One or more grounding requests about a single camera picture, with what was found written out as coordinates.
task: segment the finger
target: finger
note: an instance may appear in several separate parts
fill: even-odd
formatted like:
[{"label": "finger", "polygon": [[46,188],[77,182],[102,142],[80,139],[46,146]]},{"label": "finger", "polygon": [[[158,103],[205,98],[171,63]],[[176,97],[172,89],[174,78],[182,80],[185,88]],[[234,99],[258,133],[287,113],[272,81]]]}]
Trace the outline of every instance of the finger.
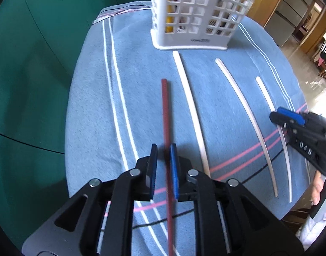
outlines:
[{"label": "finger", "polygon": [[312,189],[311,199],[312,199],[312,203],[313,203],[313,205],[317,205],[317,204],[319,203],[319,200],[320,200],[320,193],[317,191],[316,188],[313,188],[313,189]]},{"label": "finger", "polygon": [[322,180],[322,178],[320,177],[321,174],[320,172],[317,170],[314,178],[313,178],[313,186],[316,188],[316,190],[318,192],[321,192],[324,186],[324,181]]}]

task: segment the tiled floor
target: tiled floor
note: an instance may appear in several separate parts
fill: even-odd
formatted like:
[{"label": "tiled floor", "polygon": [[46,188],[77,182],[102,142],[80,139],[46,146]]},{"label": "tiled floor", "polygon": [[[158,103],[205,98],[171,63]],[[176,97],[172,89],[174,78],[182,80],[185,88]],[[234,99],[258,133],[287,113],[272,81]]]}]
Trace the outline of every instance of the tiled floor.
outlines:
[{"label": "tiled floor", "polygon": [[326,80],[318,76],[318,69],[313,61],[299,49],[298,43],[291,36],[280,48],[287,57],[298,79],[309,110],[322,114],[326,112]]}]

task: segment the blue tablecloth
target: blue tablecloth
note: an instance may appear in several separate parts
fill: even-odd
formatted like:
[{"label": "blue tablecloth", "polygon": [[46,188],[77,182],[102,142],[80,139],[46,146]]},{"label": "blue tablecloth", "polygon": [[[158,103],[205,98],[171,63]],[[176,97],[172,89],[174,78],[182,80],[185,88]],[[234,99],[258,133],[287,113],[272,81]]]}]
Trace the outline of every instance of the blue tablecloth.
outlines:
[{"label": "blue tablecloth", "polygon": [[[167,78],[171,86],[173,142],[180,156],[189,158],[195,168],[202,170],[172,51],[160,51],[152,45],[150,6],[148,2],[135,2],[106,8],[86,36],[73,76],[66,118],[65,159],[71,196],[91,178],[111,180],[133,168],[138,157],[149,155],[152,143],[163,147],[162,78]],[[222,60],[244,94],[271,159],[282,150],[282,144],[255,78],[260,76],[276,107],[306,110],[287,59],[267,32],[248,17],[242,20],[226,51],[179,52],[198,112],[211,177],[233,177],[241,182],[252,177],[244,185],[276,217],[282,218],[308,187],[313,168],[289,147],[293,200],[289,203],[284,153],[273,161],[278,187],[278,197],[274,197],[269,170],[261,169],[266,159],[255,130],[215,59]],[[161,150],[154,199],[151,203],[135,203],[134,225],[166,217]],[[177,203],[176,213],[192,207],[191,202]],[[193,219],[193,213],[176,218],[177,255],[194,255]],[[166,223],[134,229],[132,249],[133,255],[165,255]]]}]

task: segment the red chopstick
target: red chopstick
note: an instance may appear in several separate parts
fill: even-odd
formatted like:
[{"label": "red chopstick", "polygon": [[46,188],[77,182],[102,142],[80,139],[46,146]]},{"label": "red chopstick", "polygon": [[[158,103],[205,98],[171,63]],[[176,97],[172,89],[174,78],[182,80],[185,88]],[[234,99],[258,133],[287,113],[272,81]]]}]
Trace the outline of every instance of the red chopstick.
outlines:
[{"label": "red chopstick", "polygon": [[168,81],[162,79],[162,102],[163,102],[163,130],[164,130],[164,159],[166,166],[166,212],[168,224],[168,255],[174,256],[173,244],[173,188],[170,173],[170,116],[169,116],[169,93]]}]

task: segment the basket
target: basket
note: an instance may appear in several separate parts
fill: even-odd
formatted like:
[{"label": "basket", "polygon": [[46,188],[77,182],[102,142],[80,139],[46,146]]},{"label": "basket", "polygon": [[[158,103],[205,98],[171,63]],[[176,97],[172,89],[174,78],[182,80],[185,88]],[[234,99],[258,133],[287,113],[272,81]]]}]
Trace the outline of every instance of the basket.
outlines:
[{"label": "basket", "polygon": [[227,49],[254,0],[151,0],[154,47]]}]

